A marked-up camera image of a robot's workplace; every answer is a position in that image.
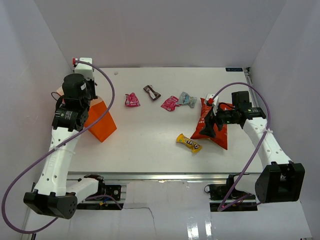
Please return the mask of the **red chips bag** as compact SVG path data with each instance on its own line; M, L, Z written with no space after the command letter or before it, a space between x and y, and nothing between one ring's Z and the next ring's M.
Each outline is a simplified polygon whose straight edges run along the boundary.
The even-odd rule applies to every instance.
M205 116L209 113L211 107L207 106L204 101L204 98L200 98L201 101L201 111L200 111L200 118L198 120L195 132L192 134L192 140L199 140L199 139L208 139L211 140L213 143L219 145L221 148L227 150L228 149L228 127L226 124L223 125L222 130L219 131L217 126L215 125L213 130L216 133L215 137L209 137L203 134L200 134L200 131L205 127Z

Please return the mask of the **yellow M&M's packet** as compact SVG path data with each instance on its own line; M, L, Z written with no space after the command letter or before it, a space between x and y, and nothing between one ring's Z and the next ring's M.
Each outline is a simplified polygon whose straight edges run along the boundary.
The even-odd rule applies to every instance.
M202 150L201 145L184 136L182 133L176 138L176 142L185 145L187 148L191 150L193 154L198 153Z

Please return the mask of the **grey Himalaya mint packet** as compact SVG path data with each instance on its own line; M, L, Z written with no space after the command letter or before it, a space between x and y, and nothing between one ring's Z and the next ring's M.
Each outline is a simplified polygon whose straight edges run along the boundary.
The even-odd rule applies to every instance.
M182 92L178 98L177 105L178 106L189 106L190 108L194 108L197 103L198 98L194 96L190 96L186 92Z

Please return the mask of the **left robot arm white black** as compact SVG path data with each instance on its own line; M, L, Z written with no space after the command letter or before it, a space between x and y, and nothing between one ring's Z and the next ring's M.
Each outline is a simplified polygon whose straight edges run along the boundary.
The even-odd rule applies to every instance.
M50 150L41 176L23 202L39 215L70 219L80 198L67 190L67 176L79 132L89 117L91 101L97 99L93 77L80 73L64 77L62 96L56 102L52 121Z

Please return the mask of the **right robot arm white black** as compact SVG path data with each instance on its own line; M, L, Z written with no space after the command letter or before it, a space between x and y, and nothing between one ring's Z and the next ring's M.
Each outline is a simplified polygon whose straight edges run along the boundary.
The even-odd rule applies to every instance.
M223 103L214 94L208 94L204 103L210 107L204 117L201 135L216 137L223 126L237 124L248 135L261 161L262 172L259 176L236 174L229 177L230 184L225 188L226 195L236 200L243 193L257 197L261 203L296 202L301 193L305 168L294 163L285 154L273 132L267 126L268 120L260 107L254 107L248 91L231 94L230 110L223 110Z

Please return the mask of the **orange paper bag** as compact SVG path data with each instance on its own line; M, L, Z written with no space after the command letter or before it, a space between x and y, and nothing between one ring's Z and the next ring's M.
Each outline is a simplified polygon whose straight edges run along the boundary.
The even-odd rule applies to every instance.
M84 127L88 128L94 121L96 121L107 110L107 105L101 97L94 99L90 103L88 112L88 119ZM117 126L108 112L104 117L92 126L88 131L101 143L103 143L113 132L117 130Z

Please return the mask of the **pink snack packet left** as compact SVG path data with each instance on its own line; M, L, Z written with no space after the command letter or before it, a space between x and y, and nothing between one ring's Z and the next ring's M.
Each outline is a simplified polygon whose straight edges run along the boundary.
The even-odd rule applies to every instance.
M125 94L126 100L125 100L125 106L126 107L139 107L140 101L137 98L136 94L134 92L130 93L130 94Z

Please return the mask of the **pink snack packet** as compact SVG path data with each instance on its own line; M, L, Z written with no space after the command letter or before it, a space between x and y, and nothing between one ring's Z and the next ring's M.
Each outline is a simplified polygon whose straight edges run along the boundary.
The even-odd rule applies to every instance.
M176 109L176 107L179 107L179 99L175 96L170 96L167 100L164 101L164 103L161 105L161 107L169 112L172 112Z
M134 92L130 93L130 94L125 94L126 100L125 100L125 106L126 107L139 107L140 101L137 98L136 94Z

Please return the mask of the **pink snack packet right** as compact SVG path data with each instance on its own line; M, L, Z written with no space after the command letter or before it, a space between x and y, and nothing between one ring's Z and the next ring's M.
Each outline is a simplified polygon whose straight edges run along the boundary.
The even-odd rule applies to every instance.
M169 112L172 112L176 109L176 107L179 107L179 99L175 96L170 96L167 100L164 101L164 103L161 105L161 107Z

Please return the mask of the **blue table label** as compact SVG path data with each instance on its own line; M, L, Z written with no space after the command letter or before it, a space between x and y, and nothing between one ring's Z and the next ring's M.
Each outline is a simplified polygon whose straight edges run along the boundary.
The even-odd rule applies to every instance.
M241 67L226 67L225 70L227 72L243 72Z

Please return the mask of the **brown chocolate wrapper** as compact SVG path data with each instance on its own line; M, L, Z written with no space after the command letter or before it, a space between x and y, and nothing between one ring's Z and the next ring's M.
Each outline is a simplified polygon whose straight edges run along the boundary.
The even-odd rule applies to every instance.
M146 85L143 89L149 95L152 101L155 101L161 97L161 94L156 92L152 85Z

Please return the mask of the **aluminium right side rail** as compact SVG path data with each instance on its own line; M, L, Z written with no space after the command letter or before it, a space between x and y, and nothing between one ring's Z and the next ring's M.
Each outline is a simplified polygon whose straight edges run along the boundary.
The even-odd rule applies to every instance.
M245 107L245 123L243 129L245 132L249 132L250 130L251 132L263 133L266 131L266 126L268 125L268 116L263 109L258 106L257 96L260 97L260 94L252 86L249 70L246 69L244 73L253 103L250 102L249 106Z

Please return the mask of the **aluminium rail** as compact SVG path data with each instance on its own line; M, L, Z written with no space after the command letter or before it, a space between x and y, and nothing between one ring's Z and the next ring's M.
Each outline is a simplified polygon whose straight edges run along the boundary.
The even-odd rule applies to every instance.
M180 182L214 182L224 181L235 173L156 173L156 172L99 172L106 182L131 181L180 181Z
M268 125L268 116L263 109L258 106L257 96L260 97L260 94L252 86L249 70L246 69L244 73L253 103L250 102L249 106L245 107L245 123L243 129L245 132L249 132L250 130L251 132L263 133L266 131L266 126Z

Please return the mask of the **aluminium front rail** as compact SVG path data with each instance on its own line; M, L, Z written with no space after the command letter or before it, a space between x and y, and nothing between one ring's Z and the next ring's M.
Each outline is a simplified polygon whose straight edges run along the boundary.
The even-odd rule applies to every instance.
M180 182L214 182L224 181L235 173L156 173L156 172L99 172L106 182L131 181L180 181Z

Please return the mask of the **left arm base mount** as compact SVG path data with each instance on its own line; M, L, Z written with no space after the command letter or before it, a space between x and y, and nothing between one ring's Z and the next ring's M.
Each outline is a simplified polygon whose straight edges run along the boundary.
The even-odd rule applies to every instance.
M123 208L122 186L121 185L105 185L101 192L97 192L88 196L83 202L77 205L78 210L116 210Z

